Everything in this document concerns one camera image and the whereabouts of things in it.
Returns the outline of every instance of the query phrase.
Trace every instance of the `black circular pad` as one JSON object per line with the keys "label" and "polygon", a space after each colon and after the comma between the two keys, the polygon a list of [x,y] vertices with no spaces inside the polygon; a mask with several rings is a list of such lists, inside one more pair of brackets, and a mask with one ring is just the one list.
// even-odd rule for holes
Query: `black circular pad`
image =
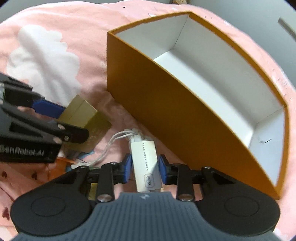
{"label": "black circular pad", "polygon": [[259,204],[245,196],[232,197],[225,202],[224,206],[227,212],[238,217],[249,217],[259,210]]}
{"label": "black circular pad", "polygon": [[279,206],[268,195],[247,185],[218,185],[197,203],[203,218],[236,236],[255,236],[275,228]]}
{"label": "black circular pad", "polygon": [[11,207],[11,219],[19,232],[54,236],[81,225],[90,215],[88,199],[77,190],[56,184],[19,197]]}

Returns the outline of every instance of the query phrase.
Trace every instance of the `gray wall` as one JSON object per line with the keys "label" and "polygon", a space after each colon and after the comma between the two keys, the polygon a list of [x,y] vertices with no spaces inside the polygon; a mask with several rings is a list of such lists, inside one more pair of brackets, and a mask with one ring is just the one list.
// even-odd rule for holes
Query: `gray wall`
{"label": "gray wall", "polygon": [[247,33],[282,67],[296,86],[296,40],[279,24],[296,31],[296,11],[284,0],[191,0]]}

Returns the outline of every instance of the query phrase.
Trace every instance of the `pink blanket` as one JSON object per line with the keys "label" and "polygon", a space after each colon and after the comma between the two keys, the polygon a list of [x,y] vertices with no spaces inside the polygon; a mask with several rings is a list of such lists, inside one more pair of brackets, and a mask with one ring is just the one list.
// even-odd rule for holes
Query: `pink blanket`
{"label": "pink blanket", "polygon": [[[274,60],[246,34],[237,30],[215,14],[189,5],[170,5],[150,1],[122,1],[115,4],[63,2],[26,9],[0,24],[0,71],[33,86],[34,91],[48,100],[68,105],[80,94],[112,120],[112,129],[95,148],[96,158],[106,142],[125,128],[148,130],[114,101],[106,91],[107,31],[133,22],[165,13],[190,10],[216,25],[234,41],[243,46],[274,80],[289,104],[291,115],[291,148],[283,198],[279,201],[281,217],[275,233],[284,241],[296,234],[296,93]],[[160,141],[155,139],[158,153],[170,162],[182,162]],[[116,142],[104,163],[120,161],[129,152],[126,140]],[[54,164],[0,164],[0,238],[11,239],[16,231],[9,210],[21,194],[48,180],[48,171]],[[175,193],[173,187],[166,187]],[[135,191],[135,183],[116,185],[121,191]]]}

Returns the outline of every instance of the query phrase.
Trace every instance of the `gray rubber base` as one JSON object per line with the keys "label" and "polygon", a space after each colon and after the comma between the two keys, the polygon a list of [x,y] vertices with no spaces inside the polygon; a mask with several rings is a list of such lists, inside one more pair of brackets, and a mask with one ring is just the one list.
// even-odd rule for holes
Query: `gray rubber base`
{"label": "gray rubber base", "polygon": [[207,223],[194,203],[175,200],[171,193],[122,193],[96,205],[79,228],[55,237],[19,234],[13,241],[279,241],[268,232],[236,237]]}

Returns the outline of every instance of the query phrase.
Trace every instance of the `blue gripper pad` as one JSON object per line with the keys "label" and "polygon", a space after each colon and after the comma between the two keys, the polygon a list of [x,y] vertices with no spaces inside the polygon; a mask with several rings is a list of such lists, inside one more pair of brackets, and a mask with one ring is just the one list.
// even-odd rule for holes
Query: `blue gripper pad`
{"label": "blue gripper pad", "polygon": [[163,161],[163,158],[161,156],[158,157],[158,168],[159,168],[159,173],[161,176],[161,180],[163,184],[167,184],[167,172],[166,172],[166,167],[165,163]]}
{"label": "blue gripper pad", "polygon": [[19,234],[13,241],[280,241],[271,231],[253,237],[224,233],[207,223],[193,202],[163,193],[121,193],[95,206],[78,228],[58,236]]}
{"label": "blue gripper pad", "polygon": [[131,154],[127,155],[126,164],[124,166],[124,183],[127,183],[131,174],[131,165],[133,163],[133,159]]}
{"label": "blue gripper pad", "polygon": [[52,103],[47,100],[38,100],[35,101],[32,105],[32,108],[35,110],[36,113],[41,115],[46,115],[52,118],[59,118],[60,115],[65,110],[65,107]]}

